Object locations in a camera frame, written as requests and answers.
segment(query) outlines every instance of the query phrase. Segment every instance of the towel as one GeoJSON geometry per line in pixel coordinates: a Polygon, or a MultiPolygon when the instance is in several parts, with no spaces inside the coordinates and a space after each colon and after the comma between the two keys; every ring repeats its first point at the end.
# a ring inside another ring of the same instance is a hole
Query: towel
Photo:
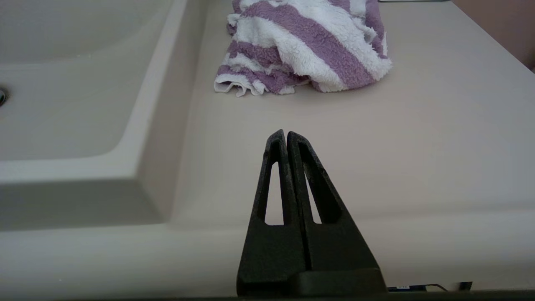
{"type": "Polygon", "coordinates": [[[216,92],[294,93],[356,89],[391,69],[377,0],[233,0],[232,42],[216,92]]]}

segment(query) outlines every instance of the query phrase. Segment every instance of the countertop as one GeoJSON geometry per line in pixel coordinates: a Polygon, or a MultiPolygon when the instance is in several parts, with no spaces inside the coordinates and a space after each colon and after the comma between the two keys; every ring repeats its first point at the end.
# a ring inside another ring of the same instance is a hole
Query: countertop
{"type": "Polygon", "coordinates": [[[381,3],[383,80],[236,100],[210,89],[225,5],[208,12],[172,220],[0,232],[0,299],[233,295],[281,127],[310,140],[388,285],[533,281],[535,74],[451,2],[381,3]]]}

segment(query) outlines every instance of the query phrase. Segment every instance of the wall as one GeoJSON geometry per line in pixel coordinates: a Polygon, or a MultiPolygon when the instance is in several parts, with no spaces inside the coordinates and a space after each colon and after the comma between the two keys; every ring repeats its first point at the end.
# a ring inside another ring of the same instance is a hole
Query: wall
{"type": "Polygon", "coordinates": [[[453,0],[528,68],[535,67],[534,0],[453,0]]]}

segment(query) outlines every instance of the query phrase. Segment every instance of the white sink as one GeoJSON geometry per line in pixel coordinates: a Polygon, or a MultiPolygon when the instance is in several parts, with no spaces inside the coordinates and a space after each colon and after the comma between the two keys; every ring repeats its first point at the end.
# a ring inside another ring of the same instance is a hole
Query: white sink
{"type": "Polygon", "coordinates": [[[2,2],[1,230],[165,220],[201,38],[171,4],[2,2]]]}

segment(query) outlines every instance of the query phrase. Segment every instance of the purple stripe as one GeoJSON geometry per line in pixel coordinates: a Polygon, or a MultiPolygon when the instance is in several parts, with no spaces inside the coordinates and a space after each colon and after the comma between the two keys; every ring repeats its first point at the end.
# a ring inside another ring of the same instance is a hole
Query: purple stripe
{"type": "Polygon", "coordinates": [[[236,26],[227,24],[227,32],[229,35],[234,36],[234,34],[236,33],[236,26]]]}
{"type": "Polygon", "coordinates": [[[234,9],[234,13],[241,13],[240,2],[241,0],[232,0],[232,8],[234,9]]]}
{"type": "Polygon", "coordinates": [[[349,89],[374,82],[362,63],[318,22],[305,18],[291,5],[273,7],[265,1],[257,2],[242,14],[260,17],[279,24],[301,39],[346,84],[349,89]]]}
{"type": "Polygon", "coordinates": [[[349,3],[349,0],[328,0],[328,1],[331,2],[332,5],[341,7],[349,13],[351,11],[351,5],[349,3]]]}
{"type": "Polygon", "coordinates": [[[219,67],[217,75],[221,74],[243,75],[247,77],[251,85],[255,80],[259,80],[273,93],[280,93],[285,86],[295,86],[308,79],[306,76],[298,76],[294,73],[288,74],[280,70],[273,70],[270,75],[263,72],[254,72],[247,68],[242,68],[240,72],[235,72],[228,65],[219,67]]]}
{"type": "Polygon", "coordinates": [[[383,37],[385,36],[385,27],[381,21],[379,12],[379,3],[377,0],[366,0],[366,26],[375,29],[377,35],[371,41],[371,46],[379,54],[380,58],[387,58],[383,49],[383,37]]]}
{"type": "Polygon", "coordinates": [[[233,40],[227,52],[230,54],[230,58],[234,58],[238,53],[242,53],[248,58],[259,62],[264,68],[269,67],[271,64],[282,65],[282,59],[280,58],[277,47],[263,48],[248,42],[236,42],[233,40]]]}

